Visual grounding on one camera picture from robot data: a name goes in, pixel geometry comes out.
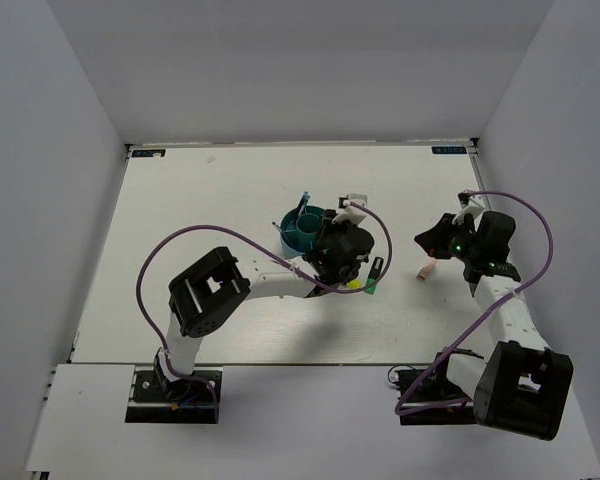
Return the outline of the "green pen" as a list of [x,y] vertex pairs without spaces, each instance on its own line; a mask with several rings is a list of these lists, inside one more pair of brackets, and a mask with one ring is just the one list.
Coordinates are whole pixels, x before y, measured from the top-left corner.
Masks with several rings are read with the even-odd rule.
[[308,203],[308,199],[309,199],[308,193],[305,192],[302,195],[302,197],[295,209],[295,217],[299,217],[304,212],[304,210],[306,208],[306,204]]

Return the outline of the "pink white correction tape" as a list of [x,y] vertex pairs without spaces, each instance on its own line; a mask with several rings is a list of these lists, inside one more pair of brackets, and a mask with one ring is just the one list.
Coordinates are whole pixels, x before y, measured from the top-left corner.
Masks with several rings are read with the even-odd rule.
[[418,271],[416,278],[421,282],[426,282],[431,275],[435,272],[438,260],[435,258],[429,258],[423,267]]

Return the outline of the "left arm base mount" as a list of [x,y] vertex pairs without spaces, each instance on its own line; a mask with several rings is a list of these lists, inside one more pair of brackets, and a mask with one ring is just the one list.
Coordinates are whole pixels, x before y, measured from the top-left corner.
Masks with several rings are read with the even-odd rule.
[[125,414],[127,424],[213,425],[217,417],[211,392],[199,382],[177,380],[164,390],[153,369],[134,372]]

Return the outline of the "yellow highlighter marker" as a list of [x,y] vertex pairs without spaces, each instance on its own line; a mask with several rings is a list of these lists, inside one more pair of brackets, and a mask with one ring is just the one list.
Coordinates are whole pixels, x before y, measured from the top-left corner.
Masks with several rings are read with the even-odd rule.
[[348,283],[346,284],[346,287],[347,287],[349,290],[357,290],[357,289],[359,289],[359,288],[361,288],[361,287],[362,287],[362,284],[361,284],[361,282],[360,282],[359,280],[357,280],[357,279],[354,279],[354,280],[352,280],[352,281],[348,282]]

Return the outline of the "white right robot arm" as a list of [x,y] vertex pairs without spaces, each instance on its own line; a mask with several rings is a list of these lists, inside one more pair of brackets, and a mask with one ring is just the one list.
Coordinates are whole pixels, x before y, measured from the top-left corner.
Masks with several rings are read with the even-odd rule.
[[416,236],[429,257],[463,264],[494,349],[487,356],[458,347],[439,352],[438,365],[415,391],[419,403],[434,400],[446,418],[467,410],[480,425],[550,441],[559,431],[573,363],[533,323],[521,277],[508,261],[515,229],[506,214],[466,209],[444,214]]

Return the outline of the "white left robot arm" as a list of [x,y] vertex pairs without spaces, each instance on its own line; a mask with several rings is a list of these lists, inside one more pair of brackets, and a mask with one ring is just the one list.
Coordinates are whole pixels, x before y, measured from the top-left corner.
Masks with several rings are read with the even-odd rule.
[[[151,261],[170,241],[186,233],[210,230],[239,239],[270,259],[255,261],[245,273],[228,247],[218,246],[173,278],[168,284],[170,323],[163,333],[150,318],[142,299],[142,284]],[[136,301],[147,323],[160,339],[153,362],[157,387],[168,398],[185,396],[191,383],[207,382],[195,372],[202,339],[222,327],[238,307],[250,300],[273,297],[317,298],[344,295],[340,287],[355,279],[369,261],[375,245],[370,232],[350,220],[326,220],[318,227],[299,265],[267,250],[246,236],[216,225],[194,225],[165,238],[149,254],[136,280]]]

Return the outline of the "green highlighter marker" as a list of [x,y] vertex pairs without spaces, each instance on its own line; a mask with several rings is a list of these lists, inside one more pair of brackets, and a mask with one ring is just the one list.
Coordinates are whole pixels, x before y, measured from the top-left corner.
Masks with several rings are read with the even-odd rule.
[[381,277],[382,271],[383,271],[383,267],[384,267],[384,259],[382,257],[375,257],[367,279],[366,279],[366,284],[365,284],[365,292],[369,295],[373,295],[375,293],[376,290],[376,283],[378,281],[378,279]]

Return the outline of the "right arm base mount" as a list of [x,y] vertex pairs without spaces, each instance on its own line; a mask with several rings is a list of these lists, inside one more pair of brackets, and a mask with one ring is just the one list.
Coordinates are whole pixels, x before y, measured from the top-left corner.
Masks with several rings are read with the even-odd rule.
[[[424,367],[411,365],[394,365],[387,372],[390,388],[401,396],[425,370]],[[435,408],[399,418],[401,426],[466,426],[476,425],[473,414],[473,403],[462,403],[464,392],[446,380],[438,381],[429,377],[405,403],[407,409],[424,406],[429,403],[454,401],[444,408]]]

